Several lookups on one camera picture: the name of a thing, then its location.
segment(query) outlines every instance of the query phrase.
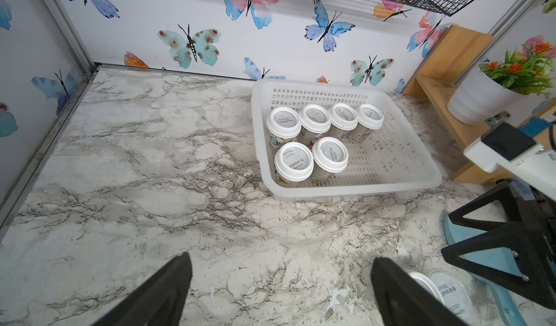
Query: orange butterfly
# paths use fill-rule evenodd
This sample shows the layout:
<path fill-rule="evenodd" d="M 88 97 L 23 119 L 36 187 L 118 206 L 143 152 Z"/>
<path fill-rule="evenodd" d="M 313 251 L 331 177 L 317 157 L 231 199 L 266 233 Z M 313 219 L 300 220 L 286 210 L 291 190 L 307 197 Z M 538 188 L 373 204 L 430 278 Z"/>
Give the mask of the orange butterfly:
<path fill-rule="evenodd" d="M 145 62 L 143 62 L 142 60 L 137 58 L 137 56 L 135 56 L 131 52 L 126 52 L 126 55 L 123 57 L 123 62 L 127 66 L 137 66 L 137 67 L 140 67 L 140 68 L 148 68 L 149 67 L 148 65 L 145 64 Z"/>

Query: marble surface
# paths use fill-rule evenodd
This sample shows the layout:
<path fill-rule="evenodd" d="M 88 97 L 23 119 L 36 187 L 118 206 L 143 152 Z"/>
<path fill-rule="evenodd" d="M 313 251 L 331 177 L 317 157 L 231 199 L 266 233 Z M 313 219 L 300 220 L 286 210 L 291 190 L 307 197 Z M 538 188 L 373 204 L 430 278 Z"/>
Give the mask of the marble surface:
<path fill-rule="evenodd" d="M 88 325 L 185 251 L 183 324 L 382 325 L 368 277 L 385 256 L 456 274 L 475 325 L 502 325 L 484 285 L 440 253 L 445 214 L 484 188 L 449 180 L 464 158 L 430 103 L 392 95 L 440 187 L 280 202 L 255 158 L 252 84 L 100 70 L 0 244 L 0 325 Z M 530 325 L 556 323 L 516 301 Z"/>

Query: plastic basket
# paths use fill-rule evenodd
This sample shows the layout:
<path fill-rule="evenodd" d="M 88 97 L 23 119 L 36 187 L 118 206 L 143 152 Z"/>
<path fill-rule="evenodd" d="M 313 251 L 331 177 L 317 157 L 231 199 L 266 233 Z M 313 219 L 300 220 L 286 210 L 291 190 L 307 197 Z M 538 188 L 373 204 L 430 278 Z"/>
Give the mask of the plastic basket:
<path fill-rule="evenodd" d="M 369 103 L 384 114 L 381 129 L 360 144 L 342 138 L 349 152 L 349 163 L 342 173 L 316 185 L 311 179 L 297 188 L 276 183 L 274 152 L 268 143 L 266 118 L 275 107 L 299 111 L 307 104 L 328 109 L 344 102 L 352 107 Z M 372 195 L 435 188 L 440 185 L 440 170 L 401 110 L 384 92 L 302 81 L 263 79 L 253 85 L 251 98 L 257 160 L 265 186 L 281 199 L 310 199 L 339 195 Z"/>

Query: wall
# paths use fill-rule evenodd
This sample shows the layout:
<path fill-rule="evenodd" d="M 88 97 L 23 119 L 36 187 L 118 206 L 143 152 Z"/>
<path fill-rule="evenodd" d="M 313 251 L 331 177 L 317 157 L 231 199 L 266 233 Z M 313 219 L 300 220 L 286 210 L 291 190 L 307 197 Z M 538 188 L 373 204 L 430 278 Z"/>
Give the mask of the wall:
<path fill-rule="evenodd" d="M 517 48 L 521 50 L 522 44 L 529 38 L 538 35 L 543 36 L 545 42 L 556 45 L 556 10 L 543 13 L 543 9 L 544 6 L 539 6 L 529 12 L 500 40 L 487 57 L 491 61 L 503 60 L 506 49 L 513 51 Z M 556 89 L 552 88 L 549 92 L 554 96 Z M 520 124 L 545 100 L 546 98 L 541 95 L 531 94 L 524 96 L 522 100 L 505 109 L 510 114 L 506 121 L 513 125 Z"/>
<path fill-rule="evenodd" d="M 2 204 L 66 101 L 54 73 L 61 71 L 70 94 L 80 78 L 31 0 L 0 0 L 0 55 Z M 67 81 L 70 72 L 74 81 Z"/>
<path fill-rule="evenodd" d="M 377 84 L 391 91 L 400 79 L 409 79 L 423 60 L 421 49 L 408 52 L 407 46 L 412 35 L 426 30 L 419 26 L 426 11 L 406 6 L 403 9 L 411 9 L 407 18 L 398 15 L 383 21 L 373 14 L 380 0 L 321 0 L 330 17 L 335 11 L 343 12 L 337 21 L 355 25 L 336 38 L 333 52 L 325 52 L 322 41 L 304 38 L 305 28 L 315 24 L 313 0 L 267 1 L 272 1 L 267 4 L 272 22 L 259 29 L 250 13 L 232 20 L 225 0 L 87 0 L 86 5 L 85 0 L 58 0 L 89 57 L 99 63 L 124 64 L 126 53 L 131 52 L 140 60 L 129 55 L 128 64 L 247 79 L 244 58 L 250 58 L 260 70 L 271 69 L 268 76 L 308 81 L 324 76 L 333 83 L 350 84 L 352 61 L 368 63 L 369 56 L 377 56 L 377 61 L 394 59 Z M 476 0 L 445 18 L 441 26 L 456 23 L 488 32 L 515 1 Z M 173 31 L 185 38 L 178 24 L 186 30 L 189 24 L 191 35 L 205 29 L 219 32 L 213 44 L 219 53 L 214 65 L 193 60 L 184 68 L 172 59 L 170 47 L 157 33 Z"/>

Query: plastic lid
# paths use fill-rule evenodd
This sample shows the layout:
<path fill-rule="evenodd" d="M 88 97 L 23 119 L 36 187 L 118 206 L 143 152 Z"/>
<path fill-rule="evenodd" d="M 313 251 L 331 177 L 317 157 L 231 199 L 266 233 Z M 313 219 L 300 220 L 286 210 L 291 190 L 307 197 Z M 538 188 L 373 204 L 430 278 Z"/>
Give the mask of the plastic lid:
<path fill-rule="evenodd" d="M 357 121 L 366 128 L 379 129 L 384 122 L 384 115 L 379 108 L 370 104 L 361 104 L 355 109 Z"/>
<path fill-rule="evenodd" d="M 425 274 L 410 269 L 405 269 L 405 271 L 409 274 L 410 277 L 413 278 L 414 281 L 417 281 L 417 283 L 422 288 L 427 290 L 427 292 L 433 295 L 434 298 L 436 298 L 439 302 L 444 304 L 444 299 L 442 298 L 440 291 L 436 288 L 434 282 L 430 280 Z"/>
<path fill-rule="evenodd" d="M 279 138 L 291 139 L 301 132 L 301 120 L 294 109 L 277 107 L 266 119 L 266 127 Z"/>
<path fill-rule="evenodd" d="M 429 274 L 430 280 L 444 298 L 444 305 L 463 322 L 473 325 L 476 311 L 469 291 L 453 274 L 435 269 Z"/>
<path fill-rule="evenodd" d="M 346 169 L 349 154 L 343 142 L 327 136 L 319 139 L 312 148 L 315 163 L 326 171 L 339 173 Z"/>
<path fill-rule="evenodd" d="M 330 129 L 330 115 L 316 104 L 306 105 L 299 113 L 301 124 L 313 133 L 326 133 Z"/>
<path fill-rule="evenodd" d="M 347 104 L 337 103 L 328 112 L 332 124 L 343 130 L 352 130 L 357 127 L 357 113 Z"/>
<path fill-rule="evenodd" d="M 274 165 L 278 173 L 292 182 L 310 177 L 314 167 L 311 150 L 300 142 L 285 143 L 274 156 Z"/>

